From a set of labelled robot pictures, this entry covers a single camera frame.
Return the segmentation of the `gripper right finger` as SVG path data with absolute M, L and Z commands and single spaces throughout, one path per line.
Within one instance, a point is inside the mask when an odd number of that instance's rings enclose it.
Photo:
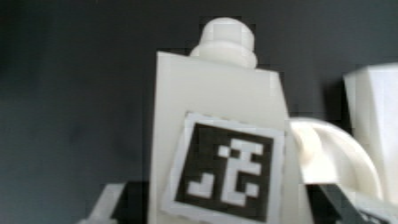
M 310 184 L 308 197 L 315 224 L 381 224 L 381 218 L 354 207 L 337 184 Z

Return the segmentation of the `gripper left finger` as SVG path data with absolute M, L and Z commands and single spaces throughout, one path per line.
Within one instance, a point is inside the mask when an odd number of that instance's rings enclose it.
M 90 214 L 77 224 L 120 224 L 113 217 L 125 190 L 123 184 L 109 184 L 97 201 L 97 205 Z

